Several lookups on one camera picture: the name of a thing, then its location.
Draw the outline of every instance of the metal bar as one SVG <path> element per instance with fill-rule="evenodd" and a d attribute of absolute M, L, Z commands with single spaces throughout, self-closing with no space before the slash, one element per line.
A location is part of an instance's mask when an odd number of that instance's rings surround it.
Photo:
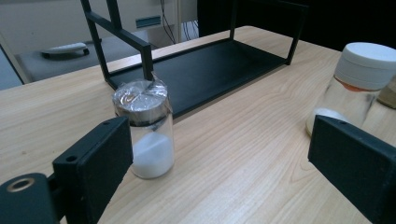
<path fill-rule="evenodd" d="M 98 56 L 98 60 L 99 60 L 100 67 L 102 69 L 102 73 L 106 79 L 107 77 L 110 76 L 110 73 L 108 72 L 105 54 L 103 53 L 102 45 L 100 43 L 101 40 L 100 40 L 98 31 L 96 29 L 95 23 L 93 21 L 89 20 L 87 17 L 87 14 L 92 12 L 90 1 L 89 0 L 81 0 L 81 4 L 84 9 L 84 13 L 86 15 L 85 17 L 86 17 L 86 20 L 88 23 L 88 28 L 90 29 L 93 45 L 96 50 L 96 55 Z"/>
<path fill-rule="evenodd" d="M 131 47 L 139 50 L 142 59 L 144 78 L 147 80 L 153 79 L 151 72 L 153 71 L 154 66 L 152 63 L 151 45 L 149 43 L 138 38 L 137 36 L 131 34 L 130 32 L 124 29 L 116 29 L 116 27 L 114 27 L 114 24 L 112 22 L 106 20 L 105 18 L 99 16 L 98 14 L 92 11 L 86 12 L 85 16 L 87 20 L 89 20 L 90 22 L 97 23 L 98 25 L 108 30 L 111 34 L 115 35 L 125 43 L 129 44 Z"/>
<path fill-rule="evenodd" d="M 235 36 L 235 27 L 236 27 L 236 14 L 238 11 L 238 0 L 233 0 L 233 9 L 231 14 L 231 26 L 230 26 L 230 39 L 233 40 Z"/>
<path fill-rule="evenodd" d="M 111 23 L 116 30 L 122 29 L 119 5 L 117 0 L 106 0 L 108 7 L 108 14 L 110 14 Z"/>
<path fill-rule="evenodd" d="M 286 65 L 291 64 L 291 60 L 293 59 L 294 52 L 297 48 L 297 43 L 300 39 L 301 33 L 303 32 L 306 15 L 308 14 L 308 7 L 301 7 L 300 10 L 301 10 L 301 16 L 296 27 L 297 31 L 294 32 L 294 37 L 293 37 L 293 41 L 291 42 Z"/>

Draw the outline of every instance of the white plastic lid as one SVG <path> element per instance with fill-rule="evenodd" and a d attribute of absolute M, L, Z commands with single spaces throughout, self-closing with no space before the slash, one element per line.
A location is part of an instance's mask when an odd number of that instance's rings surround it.
<path fill-rule="evenodd" d="M 344 47 L 335 76 L 366 90 L 384 88 L 396 75 L 396 49 L 372 43 L 350 43 Z"/>

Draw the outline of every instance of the gray floor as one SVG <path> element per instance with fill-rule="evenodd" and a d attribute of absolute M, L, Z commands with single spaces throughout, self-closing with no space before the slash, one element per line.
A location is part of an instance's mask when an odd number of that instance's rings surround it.
<path fill-rule="evenodd" d="M 0 91 L 22 84 L 2 48 L 0 48 L 0 68 Z"/>
<path fill-rule="evenodd" d="M 196 23 L 186 23 L 182 27 L 182 41 L 197 38 L 198 28 L 194 26 Z M 33 81 L 38 81 L 99 64 L 93 43 L 85 44 L 90 51 L 89 55 L 84 55 L 81 50 L 67 54 L 54 54 L 50 58 L 45 59 L 39 51 L 34 51 L 16 55 L 16 58 L 26 76 L 31 77 Z M 136 49 L 133 49 L 115 36 L 103 38 L 102 48 L 107 62 L 139 53 Z"/>

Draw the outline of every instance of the black metal frame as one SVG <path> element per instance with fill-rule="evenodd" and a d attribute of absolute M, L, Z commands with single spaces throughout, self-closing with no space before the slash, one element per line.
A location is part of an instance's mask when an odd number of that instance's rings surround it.
<path fill-rule="evenodd" d="M 52 162 L 49 177 L 0 185 L 0 223 L 97 223 L 133 156 L 128 118 L 102 122 Z"/>
<path fill-rule="evenodd" d="M 110 21 L 92 11 L 90 0 L 80 1 L 102 72 L 108 84 L 115 90 L 122 83 L 141 77 L 142 73 L 145 79 L 152 80 L 152 71 L 154 71 L 155 66 L 159 79 L 168 86 L 175 118 L 257 77 L 261 77 L 283 64 L 290 65 L 308 11 L 308 6 L 279 0 L 251 0 L 301 12 L 286 59 L 234 40 L 239 0 L 233 0 L 231 30 L 228 38 L 152 60 L 150 44 L 122 28 L 117 0 L 106 0 Z M 96 24 L 139 50 L 142 63 L 109 72 Z M 211 65 L 198 63 L 198 61 L 204 61 L 205 58 L 218 63 Z M 208 83 L 215 84 L 214 86 L 208 86 Z"/>

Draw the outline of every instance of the jar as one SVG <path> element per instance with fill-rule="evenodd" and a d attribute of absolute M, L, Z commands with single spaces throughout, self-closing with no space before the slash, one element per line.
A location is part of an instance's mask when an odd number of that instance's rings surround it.
<path fill-rule="evenodd" d="M 130 121 L 132 171 L 149 179 L 164 175 L 174 164 L 173 116 L 166 86 L 158 79 L 137 80 L 113 95 L 118 116 Z"/>
<path fill-rule="evenodd" d="M 361 127 L 381 89 L 395 74 L 395 49 L 373 43 L 347 44 L 332 80 L 305 123 L 308 134 L 312 134 L 316 115 Z"/>
<path fill-rule="evenodd" d="M 377 101 L 390 108 L 396 109 L 396 76 L 392 81 L 379 93 Z"/>

